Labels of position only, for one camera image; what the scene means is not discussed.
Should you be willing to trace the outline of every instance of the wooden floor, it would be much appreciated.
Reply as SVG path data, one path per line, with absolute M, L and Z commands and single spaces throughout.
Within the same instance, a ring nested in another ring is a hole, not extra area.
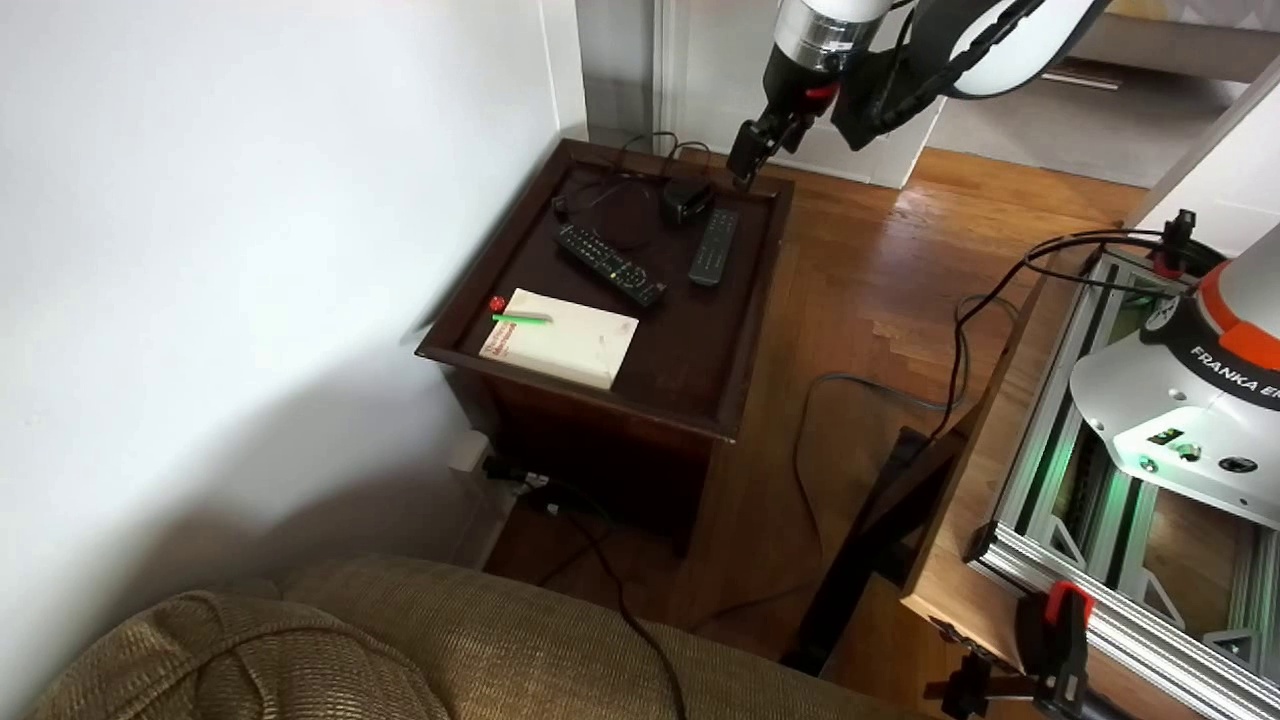
M 941 400 L 954 305 L 989 291 L 1030 245 L 1115 224 L 1144 191 L 937 150 L 925 150 L 902 191 L 769 172 L 794 179 L 797 190 L 740 441 L 718 456 L 708 477 L 685 561 L 672 557 L 666 542 L 627 530 L 614 533 L 605 551 L 640 618 L 777 659 L 897 428 L 928 430 L 937 421 L 852 383 L 817 391 L 800 470 L 817 509 L 819 542 L 791 471 L 810 380 L 844 370 Z M 1019 278 L 1006 297 L 1020 301 L 1030 283 L 1030 277 Z M 968 327 L 975 396 L 995 366 L 1009 320 L 993 309 Z M 581 542 L 567 523 L 518 509 L 488 570 L 538 582 Z M 788 597 L 700 626 L 722 607 L 805 583 Z M 549 587 L 614 606 L 613 588 L 593 557 Z M 919 700 L 920 691 L 925 682 L 945 679 L 963 651 L 899 605 L 896 593 L 888 583 L 873 582 L 826 676 L 938 715 L 936 703 Z M 1036 715 L 1027 708 L 992 716 Z

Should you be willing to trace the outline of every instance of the tv remote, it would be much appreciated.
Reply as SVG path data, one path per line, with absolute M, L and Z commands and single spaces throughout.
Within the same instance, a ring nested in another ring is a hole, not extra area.
M 649 279 L 644 268 L 620 255 L 593 231 L 573 224 L 561 225 L 556 242 L 641 307 L 657 302 L 667 290 L 667 286 Z
M 712 211 L 707 220 L 707 231 L 703 233 L 703 242 L 694 255 L 694 264 L 689 268 L 689 279 L 707 287 L 719 284 L 721 275 L 724 274 L 724 263 L 728 260 L 728 249 L 733 245 L 733 231 L 737 229 L 737 211 L 717 209 Z

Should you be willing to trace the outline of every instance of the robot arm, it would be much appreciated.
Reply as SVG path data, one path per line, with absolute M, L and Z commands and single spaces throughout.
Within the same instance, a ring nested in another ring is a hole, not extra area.
M 749 187 L 778 150 L 795 152 L 814 120 L 861 150 L 940 95 L 1001 95 L 1061 58 L 1110 0 L 919 0 L 911 41 L 869 53 L 890 0 L 782 0 L 764 68 L 768 104 L 742 123 L 728 168 Z

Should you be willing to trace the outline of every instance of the book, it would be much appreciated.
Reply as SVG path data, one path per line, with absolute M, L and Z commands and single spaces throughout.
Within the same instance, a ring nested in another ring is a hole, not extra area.
M 613 387 L 631 346 L 635 318 L 516 290 L 507 315 L 548 318 L 547 324 L 494 323 L 480 357 L 600 389 Z

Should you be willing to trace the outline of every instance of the green pen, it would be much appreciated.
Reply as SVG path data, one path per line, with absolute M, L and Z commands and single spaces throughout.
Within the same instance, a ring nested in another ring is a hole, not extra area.
M 547 315 L 494 315 L 495 323 L 516 323 L 517 325 L 549 325 L 552 319 Z

